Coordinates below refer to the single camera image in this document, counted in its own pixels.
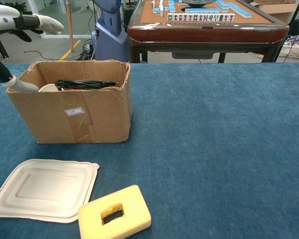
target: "blue table surface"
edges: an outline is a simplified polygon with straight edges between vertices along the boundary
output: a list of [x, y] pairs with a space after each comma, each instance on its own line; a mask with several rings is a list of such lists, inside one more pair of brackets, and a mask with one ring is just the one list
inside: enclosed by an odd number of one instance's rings
[[[0, 186], [31, 158], [97, 162], [90, 200], [142, 191], [152, 225], [131, 238], [299, 239], [299, 63], [133, 64], [132, 92], [128, 141], [37, 144], [0, 85]], [[0, 239], [79, 237], [0, 218]]]

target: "floor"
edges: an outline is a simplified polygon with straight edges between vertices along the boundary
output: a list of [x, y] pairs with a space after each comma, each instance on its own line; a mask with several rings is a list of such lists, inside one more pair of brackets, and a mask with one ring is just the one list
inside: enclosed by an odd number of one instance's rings
[[[45, 58], [51, 60], [59, 60], [70, 48], [69, 39], [42, 39], [40, 35], [31, 31], [26, 31], [31, 37], [32, 42], [27, 43], [20, 40], [15, 35], [3, 34], [0, 39], [9, 55], [9, 58], [3, 59], [0, 54], [0, 60], [3, 63], [34, 63], [37, 61], [47, 61], [43, 59], [37, 52], [25, 52], [25, 51], [40, 51]], [[80, 39], [80, 43], [76, 46], [75, 51], [70, 53], [66, 59], [75, 60], [82, 52], [83, 42], [86, 39]], [[210, 60], [179, 60], [173, 59], [171, 53], [165, 52], [149, 52], [149, 63], [215, 63], [218, 61], [219, 54], [214, 54]], [[277, 62], [299, 62], [296, 58], [279, 57]], [[257, 63], [261, 62], [261, 58], [258, 58], [254, 53], [229, 53], [226, 55], [225, 63]]]

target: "mahjong table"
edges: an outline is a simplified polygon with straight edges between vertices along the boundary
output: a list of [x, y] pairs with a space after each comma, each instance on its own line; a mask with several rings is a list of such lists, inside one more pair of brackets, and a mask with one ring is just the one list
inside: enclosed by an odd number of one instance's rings
[[128, 26], [131, 62], [140, 62], [140, 52], [147, 51], [194, 59], [219, 52], [219, 62], [229, 52], [254, 52], [264, 55], [263, 62], [275, 62], [289, 26], [242, 0], [221, 1], [240, 12], [222, 12], [218, 2], [192, 9], [184, 2], [140, 0]]

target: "robotic arm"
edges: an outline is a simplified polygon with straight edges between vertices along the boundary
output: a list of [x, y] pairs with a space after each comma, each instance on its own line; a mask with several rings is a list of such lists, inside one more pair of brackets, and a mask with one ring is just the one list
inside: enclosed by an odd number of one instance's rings
[[[51, 34], [60, 34], [64, 30], [61, 23], [53, 18], [42, 15], [21, 15], [12, 7], [0, 5], [0, 34], [11, 33], [20, 39], [31, 42], [31, 38], [23, 30], [32, 30], [35, 33], [43, 31]], [[38, 87], [20, 81], [0, 62], [0, 82], [5, 87], [10, 87], [19, 92], [37, 92]]]

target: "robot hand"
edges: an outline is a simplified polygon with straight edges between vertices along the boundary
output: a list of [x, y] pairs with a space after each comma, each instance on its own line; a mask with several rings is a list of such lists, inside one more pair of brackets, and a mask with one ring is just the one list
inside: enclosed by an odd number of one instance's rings
[[38, 14], [33, 14], [33, 16], [36, 16], [40, 21], [36, 30], [42, 30], [53, 35], [59, 35], [64, 30], [64, 26], [60, 22], [49, 16]]

